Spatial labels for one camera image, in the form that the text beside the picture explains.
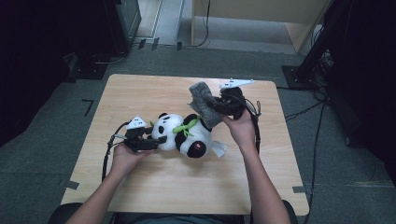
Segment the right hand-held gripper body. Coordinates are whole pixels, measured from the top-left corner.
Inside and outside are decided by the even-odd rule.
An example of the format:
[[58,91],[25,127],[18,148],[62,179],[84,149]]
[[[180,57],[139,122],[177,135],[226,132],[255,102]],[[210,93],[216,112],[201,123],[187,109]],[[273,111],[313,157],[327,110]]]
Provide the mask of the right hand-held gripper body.
[[220,98],[223,105],[224,115],[233,116],[234,119],[239,119],[245,108],[247,107],[246,98],[244,97],[241,86],[252,84],[253,79],[230,79],[228,82],[220,84]]

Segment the black metal stand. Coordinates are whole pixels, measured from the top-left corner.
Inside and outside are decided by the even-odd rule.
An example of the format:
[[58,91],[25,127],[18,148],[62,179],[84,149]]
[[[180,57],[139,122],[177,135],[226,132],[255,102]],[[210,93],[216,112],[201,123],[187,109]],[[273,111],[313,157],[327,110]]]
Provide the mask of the black metal stand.
[[288,88],[291,90],[316,90],[320,85],[316,82],[315,65],[328,47],[331,34],[336,27],[341,24],[343,15],[354,0],[334,0],[330,8],[325,13],[324,28],[312,49],[307,53],[300,66],[283,65],[283,75],[287,81]]

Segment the black floor base plate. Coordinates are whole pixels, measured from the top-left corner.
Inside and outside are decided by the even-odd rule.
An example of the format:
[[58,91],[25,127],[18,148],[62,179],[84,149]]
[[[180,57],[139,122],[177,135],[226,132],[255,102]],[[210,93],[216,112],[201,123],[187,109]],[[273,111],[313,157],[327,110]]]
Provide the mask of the black floor base plate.
[[68,61],[70,72],[66,82],[74,83],[78,79],[101,80],[106,72],[107,65],[101,63],[86,63],[76,54],[70,55]]

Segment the person's right hand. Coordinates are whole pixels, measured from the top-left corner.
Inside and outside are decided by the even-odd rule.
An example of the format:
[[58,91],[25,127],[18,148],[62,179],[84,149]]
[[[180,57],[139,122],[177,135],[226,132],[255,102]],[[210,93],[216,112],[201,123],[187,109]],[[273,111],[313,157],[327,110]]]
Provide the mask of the person's right hand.
[[256,151],[255,130],[251,116],[247,110],[239,119],[231,119],[228,116],[222,117],[223,122],[228,126],[231,136],[243,155]]

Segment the dark curtain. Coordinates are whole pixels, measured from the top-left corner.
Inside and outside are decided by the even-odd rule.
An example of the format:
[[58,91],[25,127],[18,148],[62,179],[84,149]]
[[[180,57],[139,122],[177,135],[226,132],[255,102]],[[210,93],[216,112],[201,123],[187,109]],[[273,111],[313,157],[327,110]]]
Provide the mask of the dark curtain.
[[69,74],[45,0],[0,0],[0,147],[24,132]]
[[368,148],[396,186],[396,0],[346,4],[330,31],[333,65],[326,76],[347,138]]

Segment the angled black floor tape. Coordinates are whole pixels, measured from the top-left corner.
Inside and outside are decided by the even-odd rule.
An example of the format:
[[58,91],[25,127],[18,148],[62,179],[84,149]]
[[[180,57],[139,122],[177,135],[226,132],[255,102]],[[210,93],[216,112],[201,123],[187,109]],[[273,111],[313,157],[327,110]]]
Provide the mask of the angled black floor tape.
[[92,108],[92,105],[94,103],[94,100],[92,100],[92,99],[82,99],[81,101],[84,102],[84,103],[88,103],[89,104],[87,109],[86,109],[86,111],[85,111],[85,113],[84,113],[84,117],[87,117],[88,114],[91,111],[91,108]]

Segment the light wooden cabinet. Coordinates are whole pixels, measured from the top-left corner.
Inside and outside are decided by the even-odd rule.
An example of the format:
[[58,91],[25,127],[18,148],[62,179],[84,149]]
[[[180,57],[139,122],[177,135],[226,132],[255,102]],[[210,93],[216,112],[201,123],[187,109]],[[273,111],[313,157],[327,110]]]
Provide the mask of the light wooden cabinet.
[[332,0],[192,0],[192,16],[284,22],[296,52],[322,20]]

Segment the black equipment cabinet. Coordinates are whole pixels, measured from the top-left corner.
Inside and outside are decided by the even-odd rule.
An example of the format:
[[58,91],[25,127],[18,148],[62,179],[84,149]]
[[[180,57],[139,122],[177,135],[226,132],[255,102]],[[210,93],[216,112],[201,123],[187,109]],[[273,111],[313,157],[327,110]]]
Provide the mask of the black equipment cabinet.
[[104,0],[114,53],[128,53],[141,22],[137,0]]

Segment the person's dark teal clothing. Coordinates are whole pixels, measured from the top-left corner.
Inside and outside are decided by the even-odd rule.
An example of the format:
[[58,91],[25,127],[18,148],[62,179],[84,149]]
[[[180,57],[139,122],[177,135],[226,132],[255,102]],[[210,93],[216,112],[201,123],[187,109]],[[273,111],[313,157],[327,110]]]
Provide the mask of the person's dark teal clothing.
[[118,213],[115,224],[245,224],[241,215]]

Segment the grey fuzzy cloth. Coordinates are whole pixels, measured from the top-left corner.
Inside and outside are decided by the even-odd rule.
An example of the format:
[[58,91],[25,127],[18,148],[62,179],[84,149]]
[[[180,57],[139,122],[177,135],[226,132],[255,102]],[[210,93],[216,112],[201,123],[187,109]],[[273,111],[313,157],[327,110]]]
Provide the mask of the grey fuzzy cloth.
[[216,127],[222,122],[219,112],[213,108],[215,97],[205,82],[200,81],[189,87],[191,93],[191,102],[189,106],[194,110],[203,120],[208,129]]

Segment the panda plush toy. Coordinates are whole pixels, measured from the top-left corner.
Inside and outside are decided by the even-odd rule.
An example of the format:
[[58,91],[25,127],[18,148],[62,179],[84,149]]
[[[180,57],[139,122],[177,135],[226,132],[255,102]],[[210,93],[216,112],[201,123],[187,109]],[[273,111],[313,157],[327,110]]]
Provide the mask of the panda plush toy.
[[220,158],[227,151],[226,145],[212,140],[212,130],[196,114],[183,118],[178,114],[162,113],[152,124],[151,137],[166,138],[164,143],[159,144],[159,149],[177,149],[184,156],[194,159],[204,157],[211,150]]

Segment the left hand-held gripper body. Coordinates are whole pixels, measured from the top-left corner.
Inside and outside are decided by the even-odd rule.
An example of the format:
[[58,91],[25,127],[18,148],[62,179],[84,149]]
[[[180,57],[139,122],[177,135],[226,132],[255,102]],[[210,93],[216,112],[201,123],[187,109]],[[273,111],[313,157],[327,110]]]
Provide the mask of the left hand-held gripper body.
[[157,139],[144,138],[146,128],[149,128],[147,123],[139,116],[135,116],[126,125],[126,134],[123,143],[133,152],[156,149],[159,141]]

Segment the person's left hand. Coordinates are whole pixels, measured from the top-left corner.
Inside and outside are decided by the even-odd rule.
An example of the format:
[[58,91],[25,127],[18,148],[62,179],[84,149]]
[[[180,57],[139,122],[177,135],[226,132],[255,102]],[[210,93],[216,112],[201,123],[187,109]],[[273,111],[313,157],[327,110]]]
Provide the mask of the person's left hand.
[[152,150],[132,152],[132,150],[124,144],[117,145],[114,148],[113,161],[108,175],[123,179],[132,172],[139,162],[152,153]]

